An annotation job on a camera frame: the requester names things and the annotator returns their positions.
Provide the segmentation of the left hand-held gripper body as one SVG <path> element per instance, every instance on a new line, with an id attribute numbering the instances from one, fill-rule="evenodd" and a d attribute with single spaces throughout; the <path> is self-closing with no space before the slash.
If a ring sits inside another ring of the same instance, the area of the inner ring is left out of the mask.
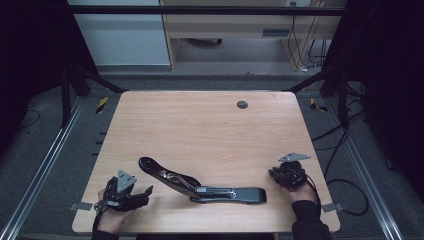
<path id="1" fill-rule="evenodd" d="M 137 209 L 136 199 L 143 196 L 141 194 L 131 194 L 136 181 L 137 179 L 134 176 L 119 170 L 118 174 L 107 183 L 104 197 L 106 205 L 119 212 Z"/>

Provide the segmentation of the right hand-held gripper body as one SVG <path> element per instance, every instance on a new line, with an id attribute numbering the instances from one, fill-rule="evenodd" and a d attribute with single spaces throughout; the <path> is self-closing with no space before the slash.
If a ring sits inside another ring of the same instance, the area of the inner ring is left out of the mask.
<path id="1" fill-rule="evenodd" d="M 307 154 L 300 153 L 288 153 L 278 159 L 280 166 L 278 170 L 280 175 L 278 177 L 277 183 L 287 188 L 289 191 L 296 190 L 302 186 L 306 180 L 306 172 L 300 164 L 301 160 L 310 159 L 311 156 Z"/>

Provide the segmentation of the black long-reach stapler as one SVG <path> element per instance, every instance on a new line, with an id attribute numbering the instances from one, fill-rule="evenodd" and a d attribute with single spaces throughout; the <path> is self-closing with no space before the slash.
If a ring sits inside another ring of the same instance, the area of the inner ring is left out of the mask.
<path id="1" fill-rule="evenodd" d="M 150 157 L 141 157 L 138 165 L 142 171 L 171 189 L 188 196 L 192 202 L 244 204 L 264 204 L 267 202 L 266 191 L 262 188 L 203 186 L 195 178 L 168 170 Z"/>

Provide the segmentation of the person's right hand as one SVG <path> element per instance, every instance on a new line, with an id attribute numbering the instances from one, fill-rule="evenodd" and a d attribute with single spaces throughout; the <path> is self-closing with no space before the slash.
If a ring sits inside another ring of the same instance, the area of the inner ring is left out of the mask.
<path id="1" fill-rule="evenodd" d="M 293 191 L 290 191 L 286 188 L 281 188 L 281 190 L 288 195 L 289 199 L 292 202 L 296 202 L 296 201 L 316 202 L 315 193 L 314 193 L 313 189 L 307 184 L 304 184 L 301 187 L 299 187 L 299 188 L 297 188 L 296 190 L 293 190 Z"/>

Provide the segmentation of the person's left hand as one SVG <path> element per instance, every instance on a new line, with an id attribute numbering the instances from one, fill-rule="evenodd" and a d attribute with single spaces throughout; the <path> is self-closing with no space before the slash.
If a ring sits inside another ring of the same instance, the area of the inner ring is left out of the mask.
<path id="1" fill-rule="evenodd" d="M 117 234 L 131 214 L 132 211 L 119 212 L 110 209 L 108 206 L 103 207 L 100 211 L 100 217 L 97 220 L 95 229 L 102 232 Z"/>

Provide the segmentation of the yellow black hazard tape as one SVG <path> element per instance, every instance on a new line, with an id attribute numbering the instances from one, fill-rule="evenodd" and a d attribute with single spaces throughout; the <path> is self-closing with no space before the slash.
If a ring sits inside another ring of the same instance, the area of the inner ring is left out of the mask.
<path id="1" fill-rule="evenodd" d="M 101 98 L 101 100 L 99 101 L 98 107 L 96 109 L 96 114 L 101 114 L 103 112 L 103 109 L 108 101 L 109 97 L 108 96 L 104 96 Z"/>
<path id="2" fill-rule="evenodd" d="M 310 108 L 313 110 L 318 110 L 320 112 L 327 112 L 327 107 L 318 106 L 314 98 L 310 98 Z"/>

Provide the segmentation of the white cabinet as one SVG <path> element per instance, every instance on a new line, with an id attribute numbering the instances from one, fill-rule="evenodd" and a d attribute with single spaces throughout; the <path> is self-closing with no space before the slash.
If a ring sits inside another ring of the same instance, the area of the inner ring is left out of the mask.
<path id="1" fill-rule="evenodd" d="M 97 66 L 169 65 L 161 15 L 75 14 Z"/>

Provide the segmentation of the black curtain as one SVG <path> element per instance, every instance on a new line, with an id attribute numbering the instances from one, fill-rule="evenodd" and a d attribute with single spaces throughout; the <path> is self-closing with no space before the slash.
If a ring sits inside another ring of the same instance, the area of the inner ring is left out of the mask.
<path id="1" fill-rule="evenodd" d="M 97 71 L 68 0 L 0 0 L 0 154 L 30 99 L 60 85 L 68 65 Z"/>
<path id="2" fill-rule="evenodd" d="M 352 43 L 344 71 L 389 159 L 424 200 L 424 0 L 347 0 L 327 60 Z"/>

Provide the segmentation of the light wooden desk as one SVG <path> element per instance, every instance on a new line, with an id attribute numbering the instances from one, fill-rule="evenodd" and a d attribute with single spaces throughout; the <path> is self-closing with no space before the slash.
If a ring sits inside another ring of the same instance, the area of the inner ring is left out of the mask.
<path id="1" fill-rule="evenodd" d="M 347 0 L 159 0 L 161 6 L 344 7 Z M 338 16 L 165 15 L 170 39 L 274 38 L 282 42 L 294 70 L 307 66 L 315 39 L 333 37 Z"/>

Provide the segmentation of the aluminium floor rail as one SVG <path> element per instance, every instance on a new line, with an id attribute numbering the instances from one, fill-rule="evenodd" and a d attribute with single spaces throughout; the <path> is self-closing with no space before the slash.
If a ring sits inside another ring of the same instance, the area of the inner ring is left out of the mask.
<path id="1" fill-rule="evenodd" d="M 363 193 L 368 199 L 369 207 L 373 210 L 380 228 L 386 240 L 404 240 L 401 231 L 394 220 L 378 186 L 366 168 L 353 139 L 349 136 L 349 130 L 340 130 L 341 140 L 345 144 L 348 159 L 352 169 L 362 186 Z"/>
<path id="2" fill-rule="evenodd" d="M 72 131 L 81 108 L 85 103 L 85 97 L 77 97 L 71 109 L 71 115 L 67 123 L 60 128 L 53 143 L 49 147 L 41 165 L 37 169 L 21 201 L 17 205 L 13 215 L 7 221 L 5 227 L 0 231 L 0 240 L 15 240 L 21 230 L 27 216 L 29 215 L 41 189 L 43 188 L 59 154 L 62 151 L 67 138 Z"/>

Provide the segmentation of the black frame strut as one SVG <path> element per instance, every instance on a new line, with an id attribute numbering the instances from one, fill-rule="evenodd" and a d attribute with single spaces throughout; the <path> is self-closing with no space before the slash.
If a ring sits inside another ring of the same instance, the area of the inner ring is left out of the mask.
<path id="1" fill-rule="evenodd" d="M 106 89 L 114 93 L 124 93 L 126 89 L 118 87 L 117 85 L 102 78 L 99 74 L 91 72 L 82 66 L 70 65 L 65 67 L 60 76 L 61 79 L 61 99 L 62 99 L 62 127 L 65 127 L 71 118 L 71 101 L 70 101 L 70 87 L 73 87 L 78 96 L 87 96 L 91 88 L 88 86 L 86 80 L 92 80 Z"/>
<path id="2" fill-rule="evenodd" d="M 347 111 L 347 78 L 344 70 L 341 67 L 328 67 L 319 73 L 309 77 L 301 83 L 288 89 L 288 92 L 297 93 L 305 87 L 323 80 L 324 83 L 320 89 L 320 94 L 323 97 L 332 96 L 335 91 L 338 91 L 338 112 L 337 117 L 343 128 L 349 125 Z"/>

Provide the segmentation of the black horizontal frame bar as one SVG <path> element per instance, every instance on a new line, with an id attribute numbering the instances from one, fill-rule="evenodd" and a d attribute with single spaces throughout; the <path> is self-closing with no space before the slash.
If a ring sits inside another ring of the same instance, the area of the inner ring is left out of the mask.
<path id="1" fill-rule="evenodd" d="M 165 14 L 165 15 L 298 15 L 342 16 L 340 7 L 250 7 L 250 6 L 102 6 L 71 5 L 75 14 Z"/>

